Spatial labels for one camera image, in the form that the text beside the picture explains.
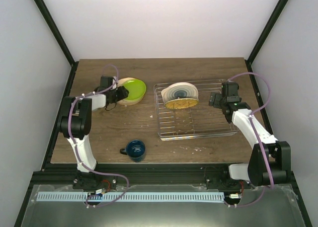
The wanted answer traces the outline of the beige plate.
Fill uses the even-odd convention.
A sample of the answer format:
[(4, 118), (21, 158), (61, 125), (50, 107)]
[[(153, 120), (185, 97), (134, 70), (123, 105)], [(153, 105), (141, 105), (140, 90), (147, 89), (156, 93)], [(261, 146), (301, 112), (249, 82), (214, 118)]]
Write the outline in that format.
[(134, 105), (139, 103), (147, 91), (146, 84), (142, 80), (132, 77), (120, 79), (118, 86), (124, 86), (129, 92), (127, 98), (118, 101), (121, 105)]

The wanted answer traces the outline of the lime green plate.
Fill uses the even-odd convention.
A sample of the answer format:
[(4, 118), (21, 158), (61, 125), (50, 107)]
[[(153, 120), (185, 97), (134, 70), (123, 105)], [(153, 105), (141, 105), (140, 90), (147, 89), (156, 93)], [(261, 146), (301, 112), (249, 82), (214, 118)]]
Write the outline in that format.
[(146, 84), (139, 79), (130, 79), (123, 83), (123, 86), (128, 90), (128, 101), (137, 101), (144, 97), (147, 87)]

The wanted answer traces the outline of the wire dish rack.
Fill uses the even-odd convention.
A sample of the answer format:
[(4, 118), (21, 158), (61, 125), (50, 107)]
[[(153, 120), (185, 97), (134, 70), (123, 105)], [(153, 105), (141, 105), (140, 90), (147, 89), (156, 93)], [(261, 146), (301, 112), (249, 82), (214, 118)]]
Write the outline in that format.
[(161, 91), (170, 83), (154, 85), (158, 135), (163, 141), (221, 137), (236, 134), (239, 129), (229, 124), (220, 109), (208, 105), (212, 92), (221, 93), (225, 79), (190, 81), (198, 89), (199, 102), (185, 109), (167, 109)]

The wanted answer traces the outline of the woven bamboo mat round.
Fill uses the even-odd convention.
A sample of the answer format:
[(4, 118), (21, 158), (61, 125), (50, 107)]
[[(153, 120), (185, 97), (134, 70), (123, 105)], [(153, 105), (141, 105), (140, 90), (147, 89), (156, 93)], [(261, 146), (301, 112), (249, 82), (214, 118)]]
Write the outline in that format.
[(177, 110), (177, 109), (185, 109), (196, 106), (199, 103), (198, 99), (195, 98), (178, 98), (174, 100), (170, 100), (165, 103), (165, 107), (167, 109)]

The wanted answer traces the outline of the white plate blue spiral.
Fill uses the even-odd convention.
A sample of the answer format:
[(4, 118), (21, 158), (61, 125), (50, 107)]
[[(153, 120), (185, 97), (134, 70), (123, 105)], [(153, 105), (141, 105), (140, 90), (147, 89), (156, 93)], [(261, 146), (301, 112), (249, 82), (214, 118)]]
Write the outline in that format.
[(178, 99), (199, 100), (199, 92), (195, 85), (188, 82), (173, 83), (161, 91), (164, 104)]

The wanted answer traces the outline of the dark blue mug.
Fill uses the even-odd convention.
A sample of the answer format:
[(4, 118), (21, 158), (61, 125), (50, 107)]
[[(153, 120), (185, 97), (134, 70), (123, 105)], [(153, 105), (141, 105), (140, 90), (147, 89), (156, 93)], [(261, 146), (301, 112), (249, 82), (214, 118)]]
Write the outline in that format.
[(140, 140), (130, 141), (125, 148), (119, 151), (123, 155), (127, 155), (133, 162), (141, 162), (146, 156), (146, 146)]

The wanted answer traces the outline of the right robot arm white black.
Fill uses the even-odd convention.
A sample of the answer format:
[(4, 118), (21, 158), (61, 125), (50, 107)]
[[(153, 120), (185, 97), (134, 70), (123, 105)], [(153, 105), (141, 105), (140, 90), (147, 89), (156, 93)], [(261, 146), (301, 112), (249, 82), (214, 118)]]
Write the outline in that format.
[(254, 186), (285, 184), (291, 179), (291, 148), (270, 134), (256, 119), (250, 106), (239, 97), (239, 85), (226, 81), (221, 93), (211, 93), (209, 106), (220, 109), (230, 124), (236, 126), (252, 148), (248, 163), (231, 164), (221, 175), (228, 189), (245, 180)]

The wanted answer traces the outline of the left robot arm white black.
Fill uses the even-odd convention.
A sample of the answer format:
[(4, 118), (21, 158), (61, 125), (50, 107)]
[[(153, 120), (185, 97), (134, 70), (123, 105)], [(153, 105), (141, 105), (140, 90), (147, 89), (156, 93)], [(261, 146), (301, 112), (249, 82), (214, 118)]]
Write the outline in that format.
[(90, 189), (101, 185), (101, 176), (95, 172), (97, 161), (93, 156), (89, 133), (92, 113), (109, 104), (116, 104), (127, 98), (129, 90), (118, 84), (116, 76), (102, 76), (99, 86), (88, 94), (78, 97), (66, 96), (62, 100), (58, 117), (58, 131), (71, 144), (77, 161), (77, 170), (87, 173), (84, 183)]

